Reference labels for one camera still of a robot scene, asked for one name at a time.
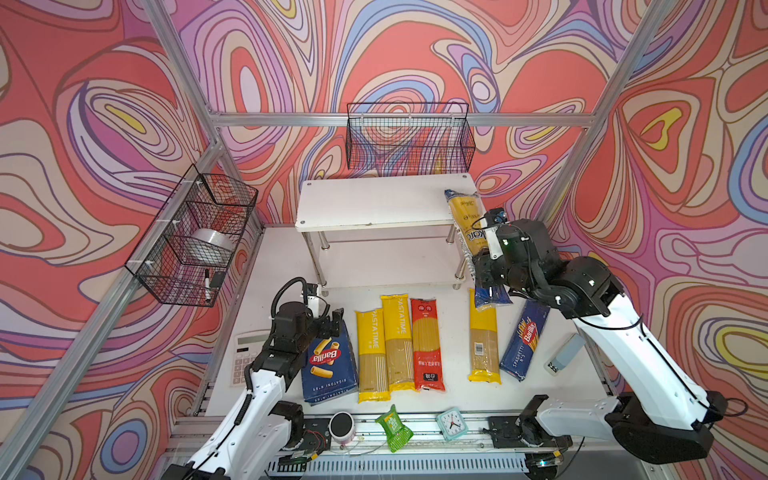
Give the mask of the dark blue yellow spaghetti bag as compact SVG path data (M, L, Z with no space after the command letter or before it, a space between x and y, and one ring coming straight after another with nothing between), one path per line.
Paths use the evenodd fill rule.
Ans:
M508 220L505 210L487 211L477 193L446 189L444 196L454 225L461 233L462 251L474 282L477 308L510 305L512 300L507 287L492 273L494 262L503 259L496 230Z

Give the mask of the yellow barcode spaghetti bag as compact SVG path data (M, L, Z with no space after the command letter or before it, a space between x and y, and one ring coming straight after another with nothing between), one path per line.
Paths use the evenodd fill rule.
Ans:
M475 290L469 294L470 382L501 384L497 314L494 307L478 309Z

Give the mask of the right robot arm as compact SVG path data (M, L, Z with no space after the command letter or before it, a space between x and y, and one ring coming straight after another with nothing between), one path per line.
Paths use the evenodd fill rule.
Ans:
M470 237L486 243L473 257L479 286L559 311L602 350L631 388L593 401L535 396L518 418L527 441L543 436L614 440L656 465L708 456L714 443L710 427L725 417L727 399L683 371L646 328L605 263L589 256L563 259L542 222L510 221L500 209L472 221Z

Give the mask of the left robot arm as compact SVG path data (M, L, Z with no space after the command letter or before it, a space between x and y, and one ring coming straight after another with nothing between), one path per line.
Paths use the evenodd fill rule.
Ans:
M257 479L279 451L302 442L303 407L284 396L307 363L311 343L340 333L341 309L332 312L303 277L288 280L270 305L270 333L243 368L244 390L214 433L163 479Z

